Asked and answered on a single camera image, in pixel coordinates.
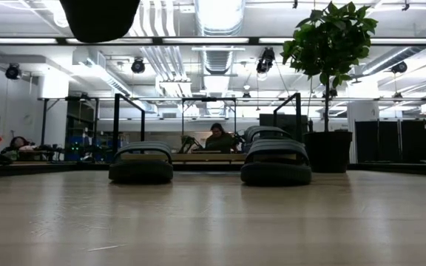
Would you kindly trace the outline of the black plant pot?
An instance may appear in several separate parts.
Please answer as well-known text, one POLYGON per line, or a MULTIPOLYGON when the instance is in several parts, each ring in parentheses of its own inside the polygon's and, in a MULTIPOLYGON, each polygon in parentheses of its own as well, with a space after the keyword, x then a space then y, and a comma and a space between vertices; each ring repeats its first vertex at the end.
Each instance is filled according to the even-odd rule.
POLYGON ((303 140, 313 172, 338 174, 347 171, 351 132, 309 132, 304 134, 303 140))

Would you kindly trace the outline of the black overhead light bar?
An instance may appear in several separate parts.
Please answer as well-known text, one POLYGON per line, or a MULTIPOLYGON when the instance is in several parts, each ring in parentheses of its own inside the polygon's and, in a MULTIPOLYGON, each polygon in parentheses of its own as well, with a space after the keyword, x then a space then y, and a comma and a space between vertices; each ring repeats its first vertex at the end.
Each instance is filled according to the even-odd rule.
MULTIPOLYGON (((96 46, 276 46, 292 38, 282 37, 128 37, 113 41, 96 42, 96 46)), ((373 46, 389 47, 426 47, 424 38, 386 38, 371 39, 373 46)), ((29 37, 0 37, 0 46, 86 46, 86 42, 76 38, 29 38, 29 37)))

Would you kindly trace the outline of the person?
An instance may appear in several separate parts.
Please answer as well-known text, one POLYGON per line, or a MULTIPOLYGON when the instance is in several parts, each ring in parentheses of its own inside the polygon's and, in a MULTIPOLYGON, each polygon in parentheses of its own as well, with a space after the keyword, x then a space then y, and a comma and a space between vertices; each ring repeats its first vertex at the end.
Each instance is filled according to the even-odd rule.
POLYGON ((206 139, 205 150, 229 154, 236 149, 233 136, 226 132, 219 123, 213 123, 210 131, 211 135, 206 139))
POLYGON ((34 143, 29 142, 24 137, 14 137, 10 141, 10 145, 7 148, 9 151, 34 151, 36 145, 34 143))

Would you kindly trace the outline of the silver ceiling air duct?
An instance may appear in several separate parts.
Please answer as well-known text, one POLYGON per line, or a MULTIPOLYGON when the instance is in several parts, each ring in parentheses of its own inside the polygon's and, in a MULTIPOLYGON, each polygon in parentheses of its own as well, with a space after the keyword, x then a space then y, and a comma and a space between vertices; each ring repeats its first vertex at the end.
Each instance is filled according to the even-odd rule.
MULTIPOLYGON (((231 37, 241 33, 246 0, 194 0, 197 34, 231 37)), ((227 96, 235 51, 232 46, 201 47, 203 89, 212 98, 227 96)))

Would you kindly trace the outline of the wooden background table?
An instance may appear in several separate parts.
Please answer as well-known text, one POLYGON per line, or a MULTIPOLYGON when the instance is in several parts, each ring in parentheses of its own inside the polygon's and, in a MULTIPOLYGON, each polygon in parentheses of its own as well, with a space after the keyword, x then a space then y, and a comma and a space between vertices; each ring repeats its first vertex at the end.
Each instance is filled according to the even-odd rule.
MULTIPOLYGON (((172 162, 244 162, 247 154, 173 154, 172 162)), ((122 160, 167 160, 165 154, 122 154, 122 160)))

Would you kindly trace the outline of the black cabinet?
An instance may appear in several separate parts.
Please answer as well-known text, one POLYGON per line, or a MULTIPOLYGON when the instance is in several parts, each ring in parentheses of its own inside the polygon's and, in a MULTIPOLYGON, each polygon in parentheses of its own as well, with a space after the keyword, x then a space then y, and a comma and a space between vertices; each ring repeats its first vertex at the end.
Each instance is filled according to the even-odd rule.
POLYGON ((300 123, 297 123, 296 115, 277 114, 277 122, 274 123, 273 114, 260 114, 259 122, 261 126, 275 126, 289 133, 294 140, 297 139, 297 129, 301 127, 302 134, 308 132, 308 118, 306 115, 300 116, 300 123))

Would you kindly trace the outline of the black background rig frame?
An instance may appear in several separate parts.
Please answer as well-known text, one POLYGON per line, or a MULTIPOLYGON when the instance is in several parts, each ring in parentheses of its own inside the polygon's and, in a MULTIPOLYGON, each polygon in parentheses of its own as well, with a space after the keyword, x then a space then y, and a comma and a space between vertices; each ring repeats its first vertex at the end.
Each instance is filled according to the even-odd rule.
POLYGON ((39 100, 43 102, 40 145, 54 151, 50 161, 66 160, 70 137, 85 135, 92 138, 92 146, 97 145, 99 98, 82 95, 39 100))

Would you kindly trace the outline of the green leafy potted tree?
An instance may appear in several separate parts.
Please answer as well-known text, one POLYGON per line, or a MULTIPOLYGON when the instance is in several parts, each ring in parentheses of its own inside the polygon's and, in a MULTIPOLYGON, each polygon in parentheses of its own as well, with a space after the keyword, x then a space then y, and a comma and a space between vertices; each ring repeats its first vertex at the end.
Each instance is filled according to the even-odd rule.
POLYGON ((312 10, 299 22, 290 41, 283 42, 281 56, 296 72, 325 86, 324 130, 329 130, 329 101, 336 88, 349 81, 348 74, 367 58, 371 37, 378 21, 368 16, 369 6, 356 7, 350 1, 342 7, 333 2, 322 10, 312 10))

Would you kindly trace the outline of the black ceiling spotlight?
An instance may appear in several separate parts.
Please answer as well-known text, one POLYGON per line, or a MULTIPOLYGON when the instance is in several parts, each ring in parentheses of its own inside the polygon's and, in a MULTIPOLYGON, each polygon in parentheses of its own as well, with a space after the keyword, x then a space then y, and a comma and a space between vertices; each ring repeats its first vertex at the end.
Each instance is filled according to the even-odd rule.
POLYGON ((143 58, 142 57, 136 57, 134 58, 134 61, 131 65, 131 70, 133 73, 135 74, 141 74, 144 73, 146 67, 145 64, 143 62, 143 58))
POLYGON ((266 47, 263 50, 263 54, 259 57, 257 63, 257 73, 258 74, 267 74, 270 68, 273 67, 275 61, 275 53, 272 47, 266 47))
POLYGON ((19 64, 11 63, 5 71, 5 77, 9 80, 18 80, 22 76, 19 64))
POLYGON ((404 73, 407 71, 407 69, 408 69, 408 66, 404 61, 401 61, 390 68, 393 74, 404 73))

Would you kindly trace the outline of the black metal shelf bracket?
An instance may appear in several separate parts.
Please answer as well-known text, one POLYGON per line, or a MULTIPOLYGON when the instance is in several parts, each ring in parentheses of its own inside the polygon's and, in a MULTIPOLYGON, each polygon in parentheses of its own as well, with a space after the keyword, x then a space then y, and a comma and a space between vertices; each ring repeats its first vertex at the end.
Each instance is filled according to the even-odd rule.
POLYGON ((273 125, 277 127, 277 116, 278 111, 281 110, 284 106, 290 103, 292 100, 295 100, 295 120, 296 120, 296 141, 302 142, 302 111, 301 111, 301 94, 299 92, 295 92, 292 96, 287 98, 284 102, 282 102, 274 111, 273 111, 273 125))
POLYGON ((141 112, 141 138, 140 141, 145 141, 145 122, 146 122, 146 112, 139 105, 134 103, 128 97, 122 95, 121 93, 115 94, 115 104, 114 104, 114 118, 113 118, 113 136, 112 136, 112 153, 116 154, 118 152, 119 144, 119 122, 120 122, 120 104, 121 100, 126 101, 129 105, 136 108, 141 112))

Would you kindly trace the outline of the black partition panels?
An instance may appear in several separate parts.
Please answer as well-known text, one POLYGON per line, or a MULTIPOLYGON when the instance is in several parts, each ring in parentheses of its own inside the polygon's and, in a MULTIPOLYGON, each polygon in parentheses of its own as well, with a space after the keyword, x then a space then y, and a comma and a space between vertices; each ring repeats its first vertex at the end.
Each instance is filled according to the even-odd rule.
POLYGON ((426 120, 355 122, 358 163, 419 163, 426 159, 426 120))

